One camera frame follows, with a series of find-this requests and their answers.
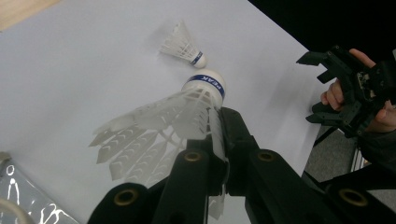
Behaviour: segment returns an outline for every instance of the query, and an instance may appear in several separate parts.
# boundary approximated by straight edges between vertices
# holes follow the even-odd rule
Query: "human hand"
[[[373,62],[363,52],[357,49],[350,49],[349,53],[359,59],[366,66],[370,68],[375,66],[375,62]],[[341,111],[343,109],[344,95],[338,79],[330,85],[327,91],[320,95],[320,100],[324,105],[330,105],[332,109],[336,111]],[[395,129],[396,110],[393,109],[390,101],[386,101],[384,107],[378,111],[375,118],[371,121],[365,131],[368,133],[387,133]]]

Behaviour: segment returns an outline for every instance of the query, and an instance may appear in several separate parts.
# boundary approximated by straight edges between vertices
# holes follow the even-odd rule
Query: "white table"
[[[63,0],[0,33],[0,150],[81,223],[120,184],[95,164],[92,131],[179,91],[195,71],[158,51],[179,20],[226,79],[224,106],[303,172],[324,69],[297,64],[307,50],[248,1]],[[220,222],[248,223],[243,199],[226,200]]]

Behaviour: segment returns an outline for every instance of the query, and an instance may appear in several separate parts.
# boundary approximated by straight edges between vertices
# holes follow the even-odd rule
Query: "blue stripe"
[[[213,77],[209,77],[206,75],[195,75],[193,77],[190,77],[189,80],[187,80],[187,82],[196,81],[196,80],[204,81],[204,82],[207,82],[207,83],[211,84],[212,86],[214,86],[219,91],[222,99],[224,100],[225,90],[221,86],[221,84],[217,80],[215,80]]]
[[[198,60],[201,59],[203,53],[201,51],[199,51],[197,57],[191,62],[192,64],[196,64],[198,62]]]

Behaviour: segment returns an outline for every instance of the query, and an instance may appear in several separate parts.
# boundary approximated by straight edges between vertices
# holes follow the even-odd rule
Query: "white shuttlecock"
[[[97,162],[109,162],[113,179],[147,188],[169,176],[189,139],[204,140],[210,135],[214,154],[225,161],[219,119],[224,95],[224,79],[200,69],[180,92],[104,124],[94,132],[90,147],[100,146]],[[224,195],[210,197],[217,206],[210,214],[222,212]]]
[[[160,49],[161,52],[189,61],[197,68],[206,66],[205,55],[194,44],[184,21],[176,25]]]

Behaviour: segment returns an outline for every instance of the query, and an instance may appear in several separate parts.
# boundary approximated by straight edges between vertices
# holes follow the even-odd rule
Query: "gray floor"
[[[318,136],[327,129],[322,127]],[[354,139],[347,139],[341,132],[336,131],[312,149],[305,170],[319,182],[347,174],[352,164],[354,146]],[[396,212],[396,189],[369,192]]]

